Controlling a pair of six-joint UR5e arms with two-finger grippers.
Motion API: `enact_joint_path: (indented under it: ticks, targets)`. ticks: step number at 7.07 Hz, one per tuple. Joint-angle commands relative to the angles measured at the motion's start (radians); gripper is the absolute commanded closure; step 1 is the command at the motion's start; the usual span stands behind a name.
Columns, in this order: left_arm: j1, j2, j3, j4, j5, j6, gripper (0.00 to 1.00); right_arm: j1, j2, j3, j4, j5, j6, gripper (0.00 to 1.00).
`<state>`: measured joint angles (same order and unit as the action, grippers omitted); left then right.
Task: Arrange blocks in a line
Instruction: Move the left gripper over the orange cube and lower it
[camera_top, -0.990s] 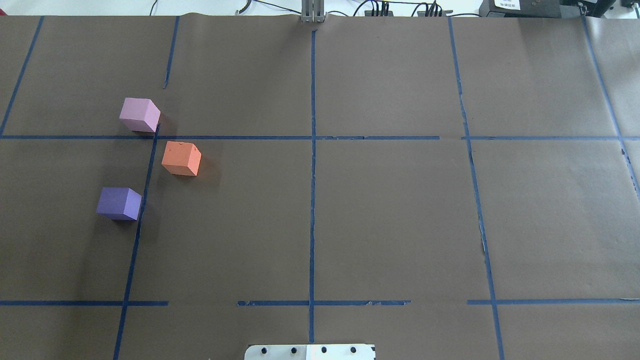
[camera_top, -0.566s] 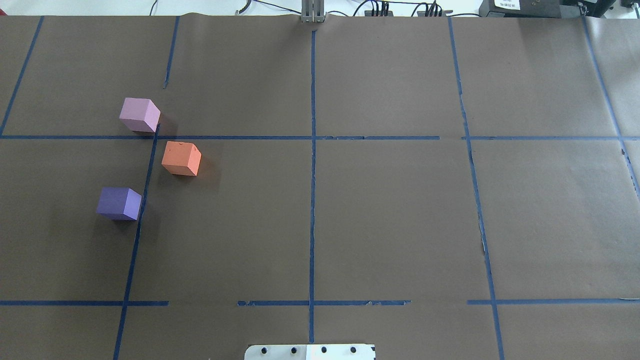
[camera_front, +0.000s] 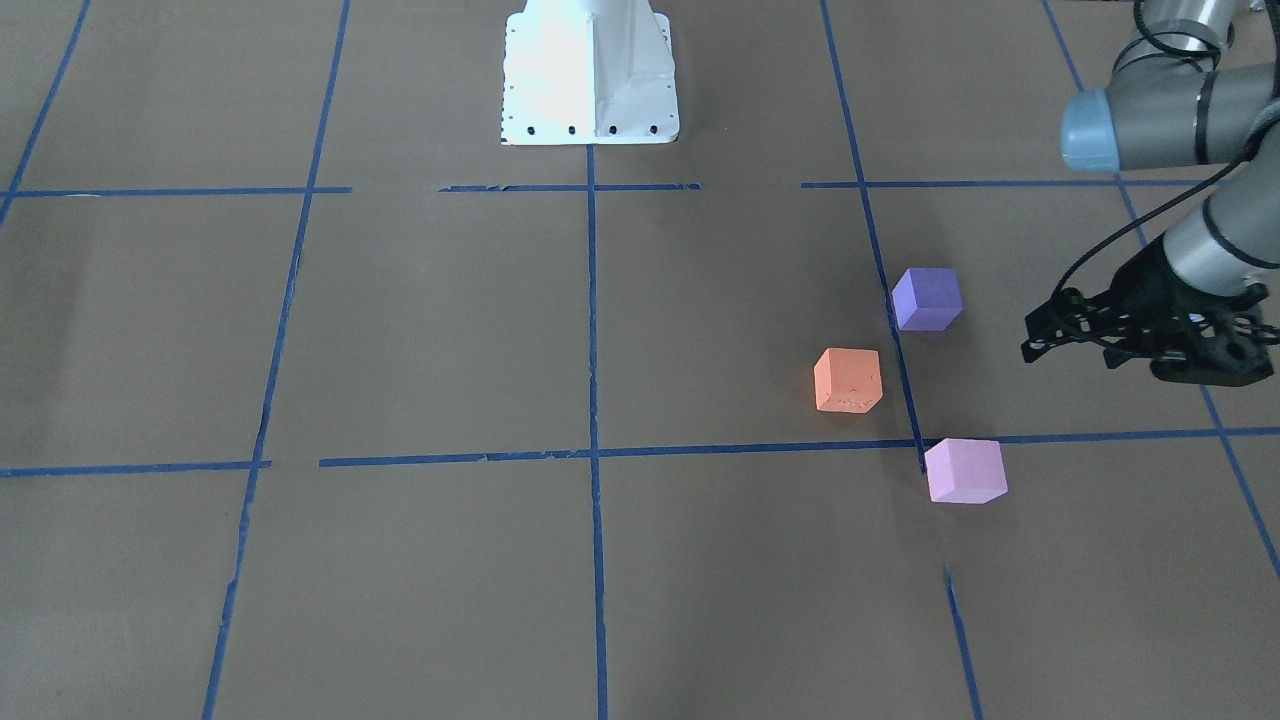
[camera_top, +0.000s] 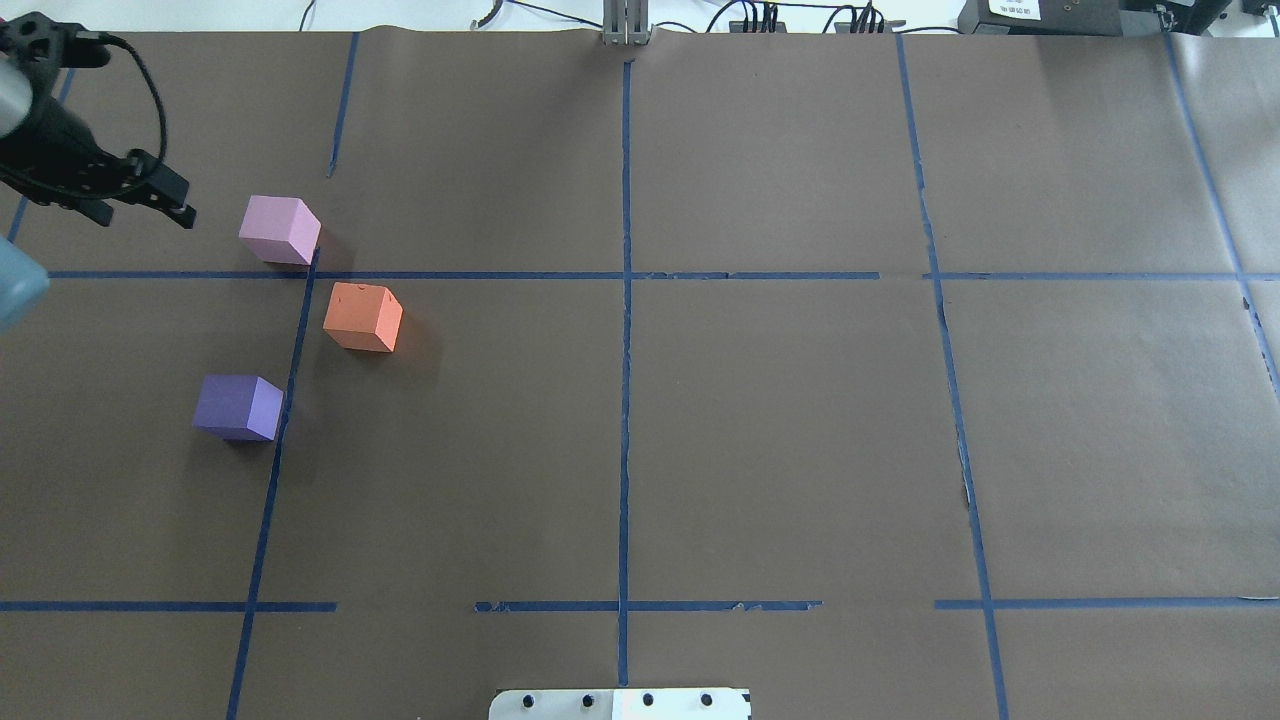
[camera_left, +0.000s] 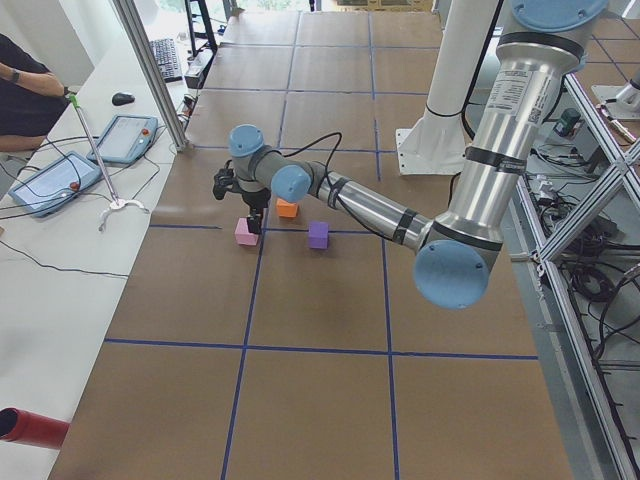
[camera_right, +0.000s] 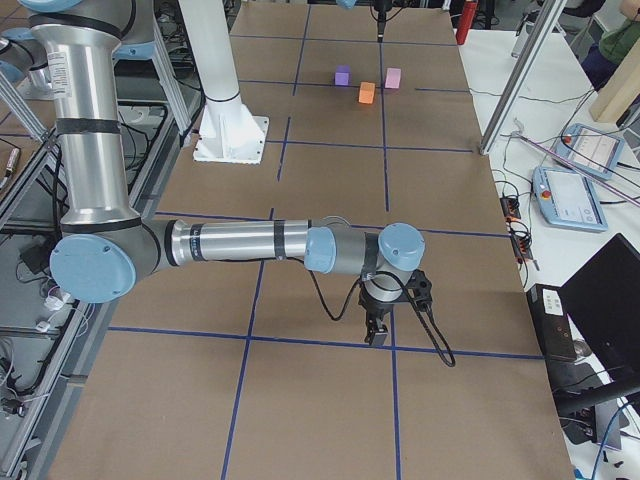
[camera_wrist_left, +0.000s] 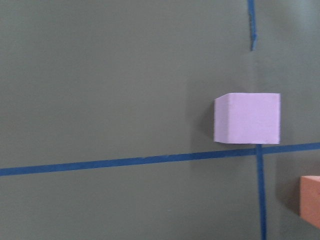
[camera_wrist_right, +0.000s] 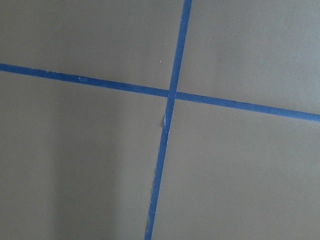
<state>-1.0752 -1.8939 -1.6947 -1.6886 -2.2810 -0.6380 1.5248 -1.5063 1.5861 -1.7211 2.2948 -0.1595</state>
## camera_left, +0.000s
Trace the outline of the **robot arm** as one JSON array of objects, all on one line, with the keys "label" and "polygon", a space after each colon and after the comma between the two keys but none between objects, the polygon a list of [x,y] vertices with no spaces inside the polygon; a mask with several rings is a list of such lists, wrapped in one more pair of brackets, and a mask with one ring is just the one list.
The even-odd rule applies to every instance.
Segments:
[{"label": "robot arm", "polygon": [[416,254],[421,295],[463,309],[485,293],[502,248],[500,222],[563,77],[583,61],[603,1],[513,1],[496,49],[500,67],[448,209],[428,219],[318,162],[298,162],[267,145],[252,125],[229,135],[230,160],[214,194],[238,193],[261,230],[271,196],[295,203],[311,195]]}]

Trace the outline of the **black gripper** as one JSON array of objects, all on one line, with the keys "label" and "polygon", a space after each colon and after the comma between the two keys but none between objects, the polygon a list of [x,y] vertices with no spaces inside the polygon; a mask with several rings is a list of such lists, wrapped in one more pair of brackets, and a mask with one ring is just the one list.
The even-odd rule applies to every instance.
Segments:
[{"label": "black gripper", "polygon": [[259,182],[240,182],[243,201],[256,213],[250,210],[246,218],[247,228],[250,233],[261,233],[263,227],[264,209],[269,206],[271,191]]}]

